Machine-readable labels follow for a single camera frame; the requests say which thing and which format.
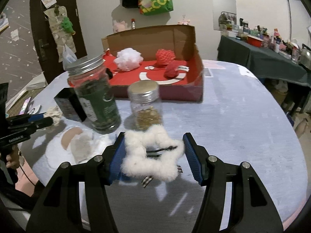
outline dark green tablecloth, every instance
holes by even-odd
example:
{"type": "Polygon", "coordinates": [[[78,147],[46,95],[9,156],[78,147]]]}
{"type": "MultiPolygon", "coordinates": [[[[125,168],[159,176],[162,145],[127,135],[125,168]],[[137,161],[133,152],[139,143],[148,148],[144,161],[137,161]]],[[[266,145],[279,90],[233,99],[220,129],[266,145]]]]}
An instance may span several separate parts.
{"type": "Polygon", "coordinates": [[[311,74],[303,67],[268,48],[258,48],[232,37],[221,37],[217,60],[245,66],[258,78],[311,87],[311,74]]]}

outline silver metal lid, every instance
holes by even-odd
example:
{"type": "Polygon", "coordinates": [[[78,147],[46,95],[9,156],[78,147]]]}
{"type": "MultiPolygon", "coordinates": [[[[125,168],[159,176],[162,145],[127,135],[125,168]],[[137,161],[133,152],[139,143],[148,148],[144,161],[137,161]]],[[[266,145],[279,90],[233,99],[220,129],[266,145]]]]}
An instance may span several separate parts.
{"type": "Polygon", "coordinates": [[[89,56],[85,56],[71,64],[68,64],[67,67],[65,67],[65,70],[68,71],[69,76],[81,75],[93,70],[96,67],[99,67],[103,64],[103,62],[104,60],[102,54],[97,56],[96,58],[90,58],[89,56]]]}
{"type": "Polygon", "coordinates": [[[128,87],[128,96],[134,103],[151,103],[159,98],[159,85],[153,80],[134,82],[128,87]]]}

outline wall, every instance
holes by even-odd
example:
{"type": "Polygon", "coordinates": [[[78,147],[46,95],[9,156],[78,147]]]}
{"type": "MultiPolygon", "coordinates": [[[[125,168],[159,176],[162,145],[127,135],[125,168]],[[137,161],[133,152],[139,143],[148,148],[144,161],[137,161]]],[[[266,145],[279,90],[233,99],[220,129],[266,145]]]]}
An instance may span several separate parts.
{"type": "Polygon", "coordinates": [[[203,59],[217,58],[220,32],[213,30],[212,0],[173,0],[174,11],[156,16],[143,16],[138,9],[125,9],[119,0],[77,0],[79,18],[86,50],[89,55],[103,52],[101,38],[112,34],[112,20],[125,20],[130,24],[136,19],[136,27],[176,24],[191,20],[196,27],[197,45],[203,59]]]}
{"type": "Polygon", "coordinates": [[[236,0],[237,18],[255,26],[265,26],[268,32],[278,28],[284,40],[289,38],[290,21],[287,0],[236,0]]]}
{"type": "Polygon", "coordinates": [[[311,26],[311,18],[300,0],[289,0],[292,17],[292,39],[296,39],[298,45],[311,46],[307,27],[311,26]]]}
{"type": "Polygon", "coordinates": [[[9,82],[9,100],[42,70],[33,50],[29,0],[9,0],[3,12],[10,28],[0,33],[0,83],[9,82]],[[10,33],[16,29],[19,40],[12,41],[10,33]]]}
{"type": "Polygon", "coordinates": [[[222,11],[236,14],[235,0],[213,0],[213,22],[214,30],[219,29],[218,19],[222,11]]]}

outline gray wallpaper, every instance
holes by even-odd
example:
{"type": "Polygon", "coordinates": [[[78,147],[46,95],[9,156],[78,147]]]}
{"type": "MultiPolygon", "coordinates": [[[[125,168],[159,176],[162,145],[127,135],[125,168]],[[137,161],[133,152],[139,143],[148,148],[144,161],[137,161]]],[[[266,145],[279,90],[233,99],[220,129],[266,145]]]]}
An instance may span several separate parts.
{"type": "Polygon", "coordinates": [[[29,0],[10,0],[3,11],[9,28],[0,32],[0,83],[9,82],[8,100],[42,70],[32,38],[29,0]],[[11,39],[18,30],[19,40],[11,39]]]}

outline door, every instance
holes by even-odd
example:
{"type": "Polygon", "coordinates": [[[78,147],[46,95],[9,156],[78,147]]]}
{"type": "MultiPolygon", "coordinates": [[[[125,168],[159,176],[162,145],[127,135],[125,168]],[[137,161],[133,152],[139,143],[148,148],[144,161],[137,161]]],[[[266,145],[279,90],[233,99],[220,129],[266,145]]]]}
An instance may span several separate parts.
{"type": "MultiPolygon", "coordinates": [[[[82,37],[76,0],[56,0],[55,5],[65,6],[67,16],[73,24],[73,29],[76,32],[73,35],[73,41],[76,46],[76,56],[81,58],[86,56],[86,49],[82,37]]],[[[44,11],[47,10],[41,0],[30,0],[30,19],[32,35],[35,42],[38,59],[43,70],[44,76],[48,83],[64,72],[63,63],[59,62],[57,45],[49,28],[49,21],[46,18],[44,11]]]]}

